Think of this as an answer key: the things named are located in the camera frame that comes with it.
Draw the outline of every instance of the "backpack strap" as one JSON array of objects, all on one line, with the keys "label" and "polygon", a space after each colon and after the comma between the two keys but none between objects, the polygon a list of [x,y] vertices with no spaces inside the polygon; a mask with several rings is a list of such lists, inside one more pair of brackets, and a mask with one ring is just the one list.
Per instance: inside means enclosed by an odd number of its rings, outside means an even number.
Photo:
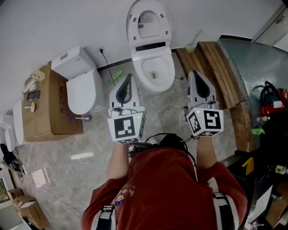
[{"label": "backpack strap", "polygon": [[105,205],[95,215],[91,230],[116,230],[116,210],[113,204]]},{"label": "backpack strap", "polygon": [[230,196],[219,193],[217,181],[214,177],[208,180],[208,184],[213,190],[217,230],[237,230],[239,217],[233,199]]}]

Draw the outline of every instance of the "wooden pallet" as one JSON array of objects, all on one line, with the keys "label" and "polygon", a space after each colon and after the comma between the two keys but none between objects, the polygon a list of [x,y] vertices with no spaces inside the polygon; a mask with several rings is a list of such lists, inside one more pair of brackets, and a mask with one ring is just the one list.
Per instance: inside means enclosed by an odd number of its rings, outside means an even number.
[{"label": "wooden pallet", "polygon": [[191,71],[196,70],[208,78],[216,89],[216,97],[221,109],[226,109],[227,105],[224,100],[222,91],[220,90],[218,82],[215,80],[215,74],[209,66],[207,66],[205,59],[197,47],[194,52],[188,53],[185,48],[176,50],[177,57],[182,65],[186,78]]},{"label": "wooden pallet", "polygon": [[231,113],[237,150],[251,152],[255,149],[251,135],[252,119],[246,101],[231,67],[216,42],[199,42],[194,52],[184,48],[176,50],[186,78],[190,71],[204,74],[214,85],[221,109]]},{"label": "wooden pallet", "polygon": [[241,102],[230,109],[237,150],[252,152],[255,150],[254,136],[251,134],[253,128],[252,118],[248,108],[248,102]]}]

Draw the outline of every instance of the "white toilet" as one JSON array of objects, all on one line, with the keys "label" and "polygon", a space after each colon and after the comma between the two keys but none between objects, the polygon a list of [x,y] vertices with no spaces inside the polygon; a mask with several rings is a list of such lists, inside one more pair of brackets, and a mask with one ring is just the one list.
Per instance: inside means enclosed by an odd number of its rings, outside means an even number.
[{"label": "white toilet", "polygon": [[17,104],[13,107],[13,120],[14,120],[17,146],[27,144],[27,142],[24,140],[22,100],[19,100]]},{"label": "white toilet", "polygon": [[87,53],[77,46],[52,61],[51,69],[69,81],[69,109],[77,115],[99,112],[105,107],[102,78]]},{"label": "white toilet", "polygon": [[142,85],[153,93],[167,91],[175,78],[169,47],[172,23],[157,0],[137,0],[126,20],[132,60]]},{"label": "white toilet", "polygon": [[9,152],[14,151],[17,141],[12,115],[4,114],[0,116],[0,132],[1,144],[5,144]]}]

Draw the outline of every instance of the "tile floor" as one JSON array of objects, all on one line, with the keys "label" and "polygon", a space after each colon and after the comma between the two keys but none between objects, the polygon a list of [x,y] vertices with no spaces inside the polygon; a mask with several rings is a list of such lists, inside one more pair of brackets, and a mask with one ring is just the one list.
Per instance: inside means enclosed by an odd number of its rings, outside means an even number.
[{"label": "tile floor", "polygon": [[[175,76],[184,77],[183,70],[173,53]],[[124,74],[133,73],[133,63],[125,63],[111,68],[112,74],[122,69]],[[106,98],[112,89],[108,83],[108,70],[100,72]],[[146,108],[144,139],[156,133],[176,133],[183,139],[191,134],[184,120],[182,107],[187,105],[187,82],[175,79],[169,91],[161,95],[152,95],[138,83],[141,105]],[[37,199],[51,225],[48,230],[79,230],[81,214],[90,202],[93,189],[106,181],[106,169],[113,149],[108,128],[108,102],[105,109],[92,114],[93,120],[84,123],[84,133],[57,142],[43,142],[23,145],[18,148],[19,158],[28,171],[24,181],[14,175],[18,188],[25,194]],[[236,144],[229,111],[224,112],[224,132],[213,138],[219,161],[234,154]],[[195,156],[197,141],[188,143],[189,151]],[[93,152],[94,156],[71,160],[70,156]],[[32,173],[42,170],[44,179],[37,176],[35,182]]]}]

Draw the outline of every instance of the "open toilet lid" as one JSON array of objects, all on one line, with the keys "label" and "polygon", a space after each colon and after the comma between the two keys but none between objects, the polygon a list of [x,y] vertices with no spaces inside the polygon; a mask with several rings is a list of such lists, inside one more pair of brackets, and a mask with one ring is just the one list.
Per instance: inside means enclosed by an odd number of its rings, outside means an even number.
[{"label": "open toilet lid", "polygon": [[96,100],[94,71],[66,83],[69,109],[77,115],[88,113]]},{"label": "open toilet lid", "polygon": [[[141,15],[144,13],[148,13],[150,16],[146,16],[145,22],[141,23]],[[158,35],[141,38],[139,30],[143,28],[139,23],[146,28],[148,24],[156,21],[159,21]],[[170,43],[172,38],[170,15],[157,0],[136,1],[127,15],[126,32],[128,42],[132,48],[158,42]]]},{"label": "open toilet lid", "polygon": [[22,145],[24,143],[22,100],[19,100],[13,108],[13,119],[17,142]]}]

